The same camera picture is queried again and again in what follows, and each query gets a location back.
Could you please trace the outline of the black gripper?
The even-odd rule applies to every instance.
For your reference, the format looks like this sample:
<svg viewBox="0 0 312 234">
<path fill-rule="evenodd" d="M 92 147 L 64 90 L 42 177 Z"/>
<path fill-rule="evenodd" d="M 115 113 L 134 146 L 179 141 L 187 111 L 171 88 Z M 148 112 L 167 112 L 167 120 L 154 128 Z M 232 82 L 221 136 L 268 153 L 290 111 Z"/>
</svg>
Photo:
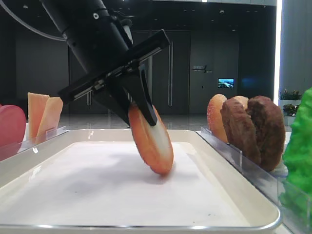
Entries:
<svg viewBox="0 0 312 234">
<path fill-rule="evenodd" d="M 150 126 L 157 124 L 146 82 L 144 61 L 169 46 L 169 39 L 159 30 L 147 40 L 134 46 L 118 18 L 107 9 L 98 9 L 88 15 L 78 15 L 63 33 L 73 54 L 80 62 L 86 75 L 59 91 L 64 103 L 74 101 L 91 90 L 98 79 L 109 73 L 126 69 L 121 85 L 112 81 L 99 90 L 93 90 L 94 99 L 127 125 L 130 94 Z"/>
</svg>

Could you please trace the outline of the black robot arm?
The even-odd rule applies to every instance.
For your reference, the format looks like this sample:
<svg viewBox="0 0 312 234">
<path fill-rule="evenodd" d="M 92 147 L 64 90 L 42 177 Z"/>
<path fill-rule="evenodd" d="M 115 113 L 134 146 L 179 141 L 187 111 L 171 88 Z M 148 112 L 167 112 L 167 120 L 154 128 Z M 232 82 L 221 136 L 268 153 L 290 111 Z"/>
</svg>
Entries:
<svg viewBox="0 0 312 234">
<path fill-rule="evenodd" d="M 169 46 L 166 33 L 160 30 L 133 45 L 115 12 L 100 0 L 44 0 L 42 5 L 86 73 L 59 92 L 61 100 L 93 93 L 124 122 L 133 100 L 146 121 L 156 125 L 144 61 Z"/>
</svg>

